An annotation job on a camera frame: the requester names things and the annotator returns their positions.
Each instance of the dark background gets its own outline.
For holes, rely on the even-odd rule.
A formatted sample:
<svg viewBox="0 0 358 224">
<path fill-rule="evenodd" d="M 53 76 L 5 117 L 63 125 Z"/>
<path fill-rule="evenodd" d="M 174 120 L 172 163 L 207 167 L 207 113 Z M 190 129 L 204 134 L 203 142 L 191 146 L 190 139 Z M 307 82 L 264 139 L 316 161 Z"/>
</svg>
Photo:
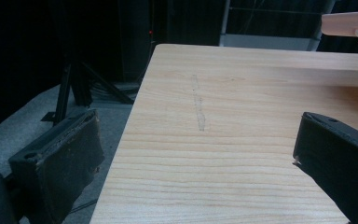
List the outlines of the dark background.
<svg viewBox="0 0 358 224">
<path fill-rule="evenodd" d="M 266 11 L 260 13 L 259 19 L 255 14 L 246 30 L 241 27 L 249 21 L 249 12 L 230 10 L 228 33 L 309 36 L 320 20 L 318 13 L 324 4 L 312 0 L 256 2 Z M 157 44 L 218 46 L 225 8 L 224 0 L 64 3 L 79 58 L 110 82 L 142 79 Z M 231 6 L 253 7 L 254 3 L 232 0 Z M 304 11 L 305 15 L 290 17 L 276 10 Z M 358 0 L 336 1 L 333 8 L 333 13 L 351 11 L 358 11 Z M 51 13 L 48 0 L 0 0 L 0 122 L 61 81 L 64 57 Z M 263 18 L 273 18 L 274 22 Z M 318 50 L 358 53 L 358 39 L 323 35 Z"/>
</svg>

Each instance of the scratch mark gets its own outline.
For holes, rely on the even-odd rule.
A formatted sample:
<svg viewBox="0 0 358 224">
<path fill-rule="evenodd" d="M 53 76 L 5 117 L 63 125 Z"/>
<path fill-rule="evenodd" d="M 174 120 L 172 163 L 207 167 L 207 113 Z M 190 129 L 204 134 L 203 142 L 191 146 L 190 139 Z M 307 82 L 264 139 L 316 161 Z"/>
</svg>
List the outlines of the scratch mark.
<svg viewBox="0 0 358 224">
<path fill-rule="evenodd" d="M 193 75 L 193 96 L 194 96 L 194 105 L 197 112 L 197 120 L 199 121 L 199 130 L 205 131 L 205 115 L 202 112 L 202 98 L 199 96 L 199 80 L 196 75 Z"/>
</svg>

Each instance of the gray carpet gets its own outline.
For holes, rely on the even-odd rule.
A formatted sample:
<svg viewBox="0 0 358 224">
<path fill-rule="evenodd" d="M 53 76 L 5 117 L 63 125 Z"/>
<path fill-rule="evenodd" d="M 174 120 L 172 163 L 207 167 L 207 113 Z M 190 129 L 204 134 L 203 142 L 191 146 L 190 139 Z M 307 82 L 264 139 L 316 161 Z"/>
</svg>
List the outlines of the gray carpet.
<svg viewBox="0 0 358 224">
<path fill-rule="evenodd" d="M 52 127 L 51 123 L 40 120 L 47 112 L 55 110 L 58 92 L 59 87 L 55 87 L 39 94 L 0 124 L 0 173 L 2 175 L 6 176 L 10 173 L 7 163 L 9 157 L 26 147 Z M 117 102 L 114 97 L 106 97 L 106 94 L 101 97 L 101 94 L 98 95 L 97 93 L 93 93 L 94 103 L 90 108 L 95 108 L 98 111 L 101 144 L 105 160 L 101 164 L 100 172 L 76 200 L 74 208 L 98 199 L 118 142 L 131 112 L 131 105 L 123 105 Z M 71 95 L 68 103 L 68 113 L 75 108 L 75 100 Z M 70 214 L 63 223 L 89 223 L 94 207 L 95 204 Z M 21 223 L 28 223 L 28 221 L 26 218 L 23 218 Z"/>
</svg>

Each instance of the wood grain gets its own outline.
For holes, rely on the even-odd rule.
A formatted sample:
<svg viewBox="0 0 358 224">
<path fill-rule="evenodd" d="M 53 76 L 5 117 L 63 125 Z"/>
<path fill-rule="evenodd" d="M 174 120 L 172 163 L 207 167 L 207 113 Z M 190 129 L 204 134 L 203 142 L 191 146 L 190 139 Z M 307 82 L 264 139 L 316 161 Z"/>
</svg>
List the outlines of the wood grain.
<svg viewBox="0 0 358 224">
<path fill-rule="evenodd" d="M 91 223 L 346 223 L 292 165 L 304 111 L 358 129 L 358 55 L 157 46 Z"/>
</svg>

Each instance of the cable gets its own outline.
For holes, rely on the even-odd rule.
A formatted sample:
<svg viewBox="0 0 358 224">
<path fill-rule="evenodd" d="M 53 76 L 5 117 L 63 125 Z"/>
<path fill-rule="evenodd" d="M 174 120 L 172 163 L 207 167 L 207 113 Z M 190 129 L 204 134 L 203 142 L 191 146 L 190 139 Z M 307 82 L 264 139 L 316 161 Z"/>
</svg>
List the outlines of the cable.
<svg viewBox="0 0 358 224">
<path fill-rule="evenodd" d="M 238 34 L 240 34 L 244 30 L 243 34 L 246 35 L 246 33 L 248 32 L 248 28 L 252 22 L 252 19 L 255 16 L 255 10 L 260 9 L 263 6 L 264 2 L 265 2 L 265 0 L 262 0 L 261 3 L 258 5 L 258 7 L 256 7 L 257 0 L 254 0 L 254 5 L 252 7 L 251 16 L 250 16 L 249 20 L 240 28 L 240 30 L 238 31 Z"/>
<path fill-rule="evenodd" d="M 87 207 L 90 207 L 90 206 L 92 206 L 93 204 L 95 204 L 97 202 L 98 202 L 98 199 L 94 199 L 94 200 L 89 201 L 88 203 L 83 203 L 83 204 L 79 205 L 78 207 L 73 208 L 71 210 L 71 212 L 69 212 L 69 214 L 72 214 L 72 213 L 78 212 L 78 211 L 80 211 L 82 209 L 85 209 Z"/>
<path fill-rule="evenodd" d="M 152 58 L 152 53 L 153 53 L 153 45 L 156 43 L 156 41 L 154 41 L 154 39 L 153 39 L 154 18 L 155 18 L 155 4 L 154 4 L 154 0 L 151 0 L 149 2 L 152 5 L 152 7 L 151 7 L 151 14 L 152 15 L 151 15 L 151 18 L 150 18 L 151 22 L 150 22 L 150 30 L 149 30 L 149 36 L 150 36 L 149 55 L 148 55 L 148 58 L 147 58 L 147 63 L 146 63 L 145 69 L 141 72 L 141 74 L 139 74 L 139 76 L 135 80 L 138 83 L 139 87 L 141 87 L 141 83 L 142 83 L 141 78 L 145 76 L 147 67 L 150 64 L 150 60 Z"/>
<path fill-rule="evenodd" d="M 128 95 L 132 100 L 135 100 L 139 91 L 138 83 L 116 83 L 115 84 L 121 92 Z M 101 83 L 91 80 L 89 83 L 91 94 L 95 100 L 99 101 L 116 101 L 117 97 L 109 92 Z"/>
</svg>

